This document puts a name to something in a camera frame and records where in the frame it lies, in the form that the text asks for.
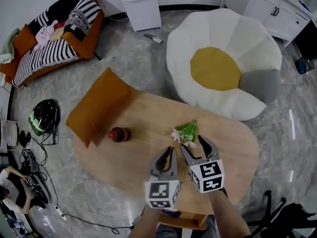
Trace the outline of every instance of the sofa leg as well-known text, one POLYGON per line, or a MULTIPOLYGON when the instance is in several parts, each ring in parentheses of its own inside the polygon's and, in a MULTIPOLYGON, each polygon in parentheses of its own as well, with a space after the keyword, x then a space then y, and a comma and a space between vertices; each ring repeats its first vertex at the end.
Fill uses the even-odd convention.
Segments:
POLYGON ((101 61, 101 58, 100 58, 100 56, 94 51, 94 55, 95 55, 95 57, 99 60, 99 61, 101 61))

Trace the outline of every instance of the red bottle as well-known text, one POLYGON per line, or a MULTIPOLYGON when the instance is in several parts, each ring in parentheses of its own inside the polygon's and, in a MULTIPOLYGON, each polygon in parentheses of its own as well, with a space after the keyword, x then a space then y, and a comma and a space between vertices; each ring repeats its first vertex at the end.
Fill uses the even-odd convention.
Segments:
POLYGON ((108 138, 116 143, 125 142, 131 138, 131 131, 127 128, 115 127, 108 132, 108 138))

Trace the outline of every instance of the black cabinet handle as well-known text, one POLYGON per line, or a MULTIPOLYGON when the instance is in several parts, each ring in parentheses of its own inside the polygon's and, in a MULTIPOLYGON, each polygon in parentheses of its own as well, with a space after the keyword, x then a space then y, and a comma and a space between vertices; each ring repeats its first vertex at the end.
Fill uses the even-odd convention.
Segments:
POLYGON ((271 13, 271 16, 274 16, 274 14, 276 13, 277 8, 275 7, 274 11, 271 13))
POLYGON ((278 16, 278 14, 279 14, 279 8, 277 8, 277 14, 274 15, 274 16, 276 17, 276 16, 278 16))

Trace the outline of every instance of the chair wheel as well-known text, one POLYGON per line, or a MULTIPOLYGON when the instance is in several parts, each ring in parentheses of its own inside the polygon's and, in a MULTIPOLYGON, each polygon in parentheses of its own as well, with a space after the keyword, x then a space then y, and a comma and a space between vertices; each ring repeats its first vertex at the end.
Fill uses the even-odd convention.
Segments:
POLYGON ((267 190, 267 191, 264 193, 265 196, 270 196, 271 194, 272 194, 272 190, 267 190))

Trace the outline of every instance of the pink cloth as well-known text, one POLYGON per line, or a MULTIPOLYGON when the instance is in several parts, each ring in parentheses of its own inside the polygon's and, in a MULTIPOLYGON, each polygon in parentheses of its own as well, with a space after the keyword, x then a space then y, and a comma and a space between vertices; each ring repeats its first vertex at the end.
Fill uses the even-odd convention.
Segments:
POLYGON ((47 42, 51 39, 51 36, 54 33, 54 26, 58 23, 57 20, 54 20, 50 26, 43 26, 39 32, 36 34, 35 39, 37 40, 37 45, 34 47, 34 50, 43 48, 47 42))

